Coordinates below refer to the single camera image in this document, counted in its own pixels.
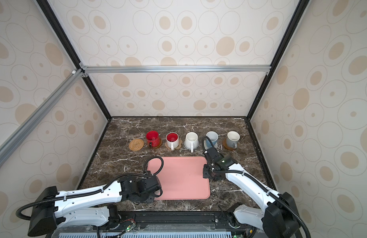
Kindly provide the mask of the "brown wooden round coaster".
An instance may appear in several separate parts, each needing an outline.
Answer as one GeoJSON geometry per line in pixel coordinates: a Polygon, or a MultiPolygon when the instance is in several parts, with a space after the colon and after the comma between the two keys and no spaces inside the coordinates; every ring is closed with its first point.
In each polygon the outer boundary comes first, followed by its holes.
{"type": "Polygon", "coordinates": [[[229,147],[229,146],[228,146],[228,144],[227,144],[227,139],[226,139],[226,138],[223,140],[223,146],[224,146],[224,148],[225,148],[225,149],[227,149],[227,150],[230,150],[230,151],[235,150],[235,148],[233,148],[233,147],[229,147]]]}

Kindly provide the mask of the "blue floral mug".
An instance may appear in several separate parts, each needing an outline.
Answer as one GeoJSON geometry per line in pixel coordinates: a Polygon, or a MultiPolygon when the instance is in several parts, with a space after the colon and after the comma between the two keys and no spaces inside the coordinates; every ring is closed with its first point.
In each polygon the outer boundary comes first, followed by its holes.
{"type": "MultiPolygon", "coordinates": [[[[207,132],[206,136],[210,139],[210,141],[212,142],[213,146],[215,148],[218,148],[218,134],[214,131],[209,131],[207,132]]],[[[210,148],[211,147],[211,143],[209,142],[209,140],[205,140],[205,148],[210,148]]]]}

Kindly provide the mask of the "grey mug white inside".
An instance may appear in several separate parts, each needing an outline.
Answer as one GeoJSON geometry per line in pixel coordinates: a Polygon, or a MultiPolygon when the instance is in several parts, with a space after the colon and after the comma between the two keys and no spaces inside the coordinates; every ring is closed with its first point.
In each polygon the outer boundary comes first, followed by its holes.
{"type": "Polygon", "coordinates": [[[226,145],[231,149],[235,150],[238,147],[238,142],[240,140],[240,134],[236,131],[230,131],[227,134],[226,145]]]}

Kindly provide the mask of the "cork paw print coaster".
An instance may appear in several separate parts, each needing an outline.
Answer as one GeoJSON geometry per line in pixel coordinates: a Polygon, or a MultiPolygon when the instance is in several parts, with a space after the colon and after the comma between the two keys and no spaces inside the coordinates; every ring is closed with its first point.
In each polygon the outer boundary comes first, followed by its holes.
{"type": "Polygon", "coordinates": [[[171,141],[166,141],[165,142],[165,147],[169,150],[169,151],[173,151],[173,150],[179,150],[182,147],[182,140],[176,140],[174,142],[171,141]]]}

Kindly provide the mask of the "white mug red inside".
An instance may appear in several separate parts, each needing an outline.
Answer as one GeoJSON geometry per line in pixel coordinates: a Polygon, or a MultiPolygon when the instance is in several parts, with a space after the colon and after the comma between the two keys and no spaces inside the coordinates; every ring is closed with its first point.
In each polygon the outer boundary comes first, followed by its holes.
{"type": "Polygon", "coordinates": [[[179,140],[179,135],[175,132],[171,132],[166,135],[166,141],[174,142],[176,140],[179,140]]]}

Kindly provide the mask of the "red mug black handle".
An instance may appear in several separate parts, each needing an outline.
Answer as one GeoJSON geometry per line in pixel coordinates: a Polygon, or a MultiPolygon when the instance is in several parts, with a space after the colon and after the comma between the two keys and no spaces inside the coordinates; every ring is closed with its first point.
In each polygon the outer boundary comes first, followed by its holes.
{"type": "Polygon", "coordinates": [[[146,134],[146,139],[147,139],[147,145],[149,144],[148,141],[156,141],[157,143],[159,143],[160,135],[157,131],[149,131],[146,134]]]}

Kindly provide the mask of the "dark brown wooden coaster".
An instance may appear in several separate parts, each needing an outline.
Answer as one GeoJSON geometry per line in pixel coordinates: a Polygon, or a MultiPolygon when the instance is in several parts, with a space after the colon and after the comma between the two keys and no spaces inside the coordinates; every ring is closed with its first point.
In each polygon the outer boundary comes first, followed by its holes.
{"type": "Polygon", "coordinates": [[[156,141],[148,141],[148,143],[149,144],[148,144],[147,148],[149,148],[149,149],[158,149],[162,145],[161,140],[159,140],[159,143],[157,143],[156,141]]]}

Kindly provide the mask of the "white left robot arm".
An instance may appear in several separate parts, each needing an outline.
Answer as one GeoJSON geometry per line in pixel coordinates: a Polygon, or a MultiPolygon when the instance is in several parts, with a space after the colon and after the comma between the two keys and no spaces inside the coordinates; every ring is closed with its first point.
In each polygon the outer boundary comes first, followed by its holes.
{"type": "Polygon", "coordinates": [[[16,211],[19,219],[30,222],[29,237],[53,233],[69,226],[91,225],[114,230],[121,223],[116,203],[152,203],[163,194],[156,175],[125,174],[105,185],[59,191],[56,186],[46,188],[35,202],[16,211]]]}

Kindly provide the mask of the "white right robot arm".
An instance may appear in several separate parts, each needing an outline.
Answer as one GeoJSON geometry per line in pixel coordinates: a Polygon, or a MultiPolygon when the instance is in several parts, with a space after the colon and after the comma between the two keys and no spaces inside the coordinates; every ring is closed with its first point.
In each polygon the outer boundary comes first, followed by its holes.
{"type": "Polygon", "coordinates": [[[311,234],[299,215],[293,197],[285,192],[280,194],[257,180],[243,166],[231,157],[211,156],[205,153],[207,164],[203,167],[206,179],[226,179],[237,185],[259,207],[251,208],[244,204],[235,205],[230,211],[237,225],[250,225],[263,230],[269,238],[290,238],[300,235],[303,229],[305,237],[311,234]]]}

